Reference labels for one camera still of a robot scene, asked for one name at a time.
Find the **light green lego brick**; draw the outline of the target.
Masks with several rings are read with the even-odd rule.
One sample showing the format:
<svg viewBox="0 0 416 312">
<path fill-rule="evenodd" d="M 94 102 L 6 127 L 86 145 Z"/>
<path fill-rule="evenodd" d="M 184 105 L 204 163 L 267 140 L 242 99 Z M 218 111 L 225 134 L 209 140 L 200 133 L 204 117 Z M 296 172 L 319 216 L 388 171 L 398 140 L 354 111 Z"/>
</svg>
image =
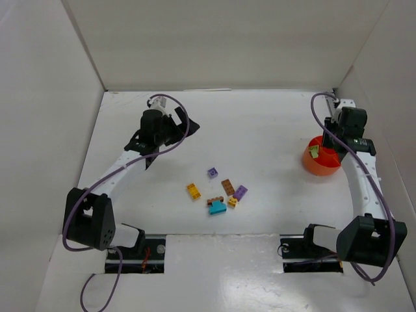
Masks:
<svg viewBox="0 0 416 312">
<path fill-rule="evenodd" d="M 319 157 L 319 148 L 319 145 L 308 147 L 309 154 L 311 155 L 312 159 L 317 159 Z"/>
</svg>

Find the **orange divided round container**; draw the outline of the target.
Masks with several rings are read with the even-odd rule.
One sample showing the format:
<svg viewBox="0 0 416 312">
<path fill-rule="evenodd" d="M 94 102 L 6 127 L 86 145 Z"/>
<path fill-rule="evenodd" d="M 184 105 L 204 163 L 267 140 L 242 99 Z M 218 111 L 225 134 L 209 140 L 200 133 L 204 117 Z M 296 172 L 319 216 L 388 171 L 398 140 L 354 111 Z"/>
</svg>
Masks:
<svg viewBox="0 0 416 312">
<path fill-rule="evenodd" d="M 319 157 L 312 159 L 308 147 L 319 145 Z M 322 147 L 322 136 L 313 138 L 302 155 L 302 164 L 304 168 L 315 176 L 331 176 L 341 167 L 338 154 L 332 149 Z"/>
</svg>

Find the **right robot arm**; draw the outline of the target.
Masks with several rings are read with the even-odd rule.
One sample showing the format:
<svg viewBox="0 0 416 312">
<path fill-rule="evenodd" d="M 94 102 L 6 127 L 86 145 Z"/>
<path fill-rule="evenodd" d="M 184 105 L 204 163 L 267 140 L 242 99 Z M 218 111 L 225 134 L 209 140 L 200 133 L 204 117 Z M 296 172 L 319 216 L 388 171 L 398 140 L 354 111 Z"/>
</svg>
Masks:
<svg viewBox="0 0 416 312">
<path fill-rule="evenodd" d="M 346 174 L 353 220 L 342 230 L 316 225 L 305 229 L 304 250 L 308 255 L 335 252 L 343 261 L 385 267 L 390 265 L 407 235 L 404 222 L 397 222 L 380 190 L 376 173 L 376 150 L 364 138 L 367 113 L 363 109 L 336 108 L 324 121 L 325 131 L 305 149 L 302 162 L 316 176 L 330 176 L 342 168 Z"/>
</svg>

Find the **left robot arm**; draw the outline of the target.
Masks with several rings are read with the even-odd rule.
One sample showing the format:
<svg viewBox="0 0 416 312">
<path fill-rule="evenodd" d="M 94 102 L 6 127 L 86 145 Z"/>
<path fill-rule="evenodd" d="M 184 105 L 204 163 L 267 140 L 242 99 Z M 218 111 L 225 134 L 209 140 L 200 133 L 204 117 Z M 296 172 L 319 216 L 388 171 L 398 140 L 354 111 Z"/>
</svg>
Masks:
<svg viewBox="0 0 416 312">
<path fill-rule="evenodd" d="M 184 107 L 176 107 L 175 113 L 180 123 L 161 108 L 145 110 L 139 130 L 106 173 L 90 187 L 69 191 L 62 229 L 62 243 L 67 250 L 74 251 L 69 241 L 79 243 L 80 252 L 115 247 L 135 252 L 142 249 L 142 230 L 117 223 L 114 204 L 124 189 L 164 153 L 161 146 L 172 151 L 200 128 Z"/>
</svg>

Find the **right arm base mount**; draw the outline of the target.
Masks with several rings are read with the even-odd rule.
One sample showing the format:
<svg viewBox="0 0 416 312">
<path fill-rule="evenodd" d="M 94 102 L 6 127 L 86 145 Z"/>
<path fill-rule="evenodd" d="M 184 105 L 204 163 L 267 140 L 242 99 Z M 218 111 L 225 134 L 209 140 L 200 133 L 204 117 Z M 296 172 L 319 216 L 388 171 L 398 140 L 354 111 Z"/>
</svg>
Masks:
<svg viewBox="0 0 416 312">
<path fill-rule="evenodd" d="M 302 234 L 280 234 L 277 253 L 283 260 L 284 273 L 344 273 L 337 254 L 313 242 L 315 228 L 332 227 L 310 224 Z"/>
</svg>

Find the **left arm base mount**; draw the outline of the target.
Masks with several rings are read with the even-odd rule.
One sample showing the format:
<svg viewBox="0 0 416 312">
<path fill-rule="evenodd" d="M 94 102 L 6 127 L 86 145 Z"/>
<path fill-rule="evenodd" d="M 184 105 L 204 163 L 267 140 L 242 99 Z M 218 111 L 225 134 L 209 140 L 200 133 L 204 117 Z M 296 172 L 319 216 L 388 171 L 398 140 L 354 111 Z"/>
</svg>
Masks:
<svg viewBox="0 0 416 312">
<path fill-rule="evenodd" d="M 111 246 L 122 253 L 122 274 L 163 274 L 166 235 L 146 235 L 143 229 L 116 226 Z"/>
</svg>

